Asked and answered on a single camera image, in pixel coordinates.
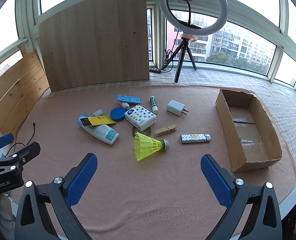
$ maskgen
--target blue lid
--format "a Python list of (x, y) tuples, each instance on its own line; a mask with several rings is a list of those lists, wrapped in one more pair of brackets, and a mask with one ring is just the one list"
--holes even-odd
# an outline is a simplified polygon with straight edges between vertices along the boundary
[(77, 121), (77, 124), (82, 127), (82, 122), (80, 121), (80, 118), (86, 118), (86, 117), (89, 117), (88, 114), (82, 114), (81, 116), (79, 116), (78, 118), (78, 121)]
[(119, 122), (125, 119), (126, 109), (123, 107), (116, 107), (111, 110), (110, 117), (112, 120)]

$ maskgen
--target charger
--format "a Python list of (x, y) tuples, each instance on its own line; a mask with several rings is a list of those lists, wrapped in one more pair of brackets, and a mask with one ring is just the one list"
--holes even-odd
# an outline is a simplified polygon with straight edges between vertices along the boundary
[(185, 105), (182, 103), (179, 103), (177, 101), (171, 100), (168, 104), (167, 104), (167, 111), (174, 113), (178, 116), (181, 116), (181, 114), (185, 114), (187, 115), (187, 113), (189, 112), (188, 110), (184, 109)]

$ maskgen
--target yellow shuttlecock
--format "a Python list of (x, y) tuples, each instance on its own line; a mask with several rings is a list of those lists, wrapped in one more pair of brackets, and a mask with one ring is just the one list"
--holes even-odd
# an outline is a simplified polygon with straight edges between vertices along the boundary
[(169, 147), (167, 140), (156, 140), (141, 133), (136, 133), (134, 140), (134, 149), (137, 161), (157, 152), (165, 151)]

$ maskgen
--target white ring light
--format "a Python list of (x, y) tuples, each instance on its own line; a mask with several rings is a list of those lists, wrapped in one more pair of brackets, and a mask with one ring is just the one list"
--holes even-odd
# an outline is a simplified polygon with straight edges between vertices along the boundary
[(163, 15), (166, 17), (166, 19), (176, 28), (179, 30), (182, 30), (184, 33), (192, 34), (192, 35), (208, 35), (215, 33), (219, 31), (226, 23), (228, 19), (228, 3), (227, 0), (219, 0), (219, 6), (220, 6), (220, 15), (218, 20), (211, 26), (202, 28), (202, 29), (194, 29), (190, 28), (188, 26), (185, 26), (177, 21), (177, 19), (170, 13), (168, 6), (167, 6), (167, 0), (159, 0), (159, 6), (163, 13)]

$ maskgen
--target screw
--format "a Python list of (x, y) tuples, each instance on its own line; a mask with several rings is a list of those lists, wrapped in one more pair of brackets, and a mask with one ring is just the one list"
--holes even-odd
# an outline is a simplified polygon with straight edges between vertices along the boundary
[(54, 179), (54, 182), (56, 183), (56, 184), (59, 184), (59, 183), (61, 183), (63, 181), (63, 178), (61, 178), (61, 177), (57, 177), (56, 179)]
[(238, 185), (243, 185), (244, 182), (243, 182), (242, 179), (236, 179), (235, 183), (238, 184)]
[(32, 183), (31, 181), (27, 181), (26, 184), (25, 184), (25, 186), (26, 186), (26, 187), (30, 187), (32, 184), (33, 184), (33, 183)]
[(273, 185), (272, 185), (271, 182), (267, 182), (265, 185), (266, 185), (268, 188), (273, 188)]

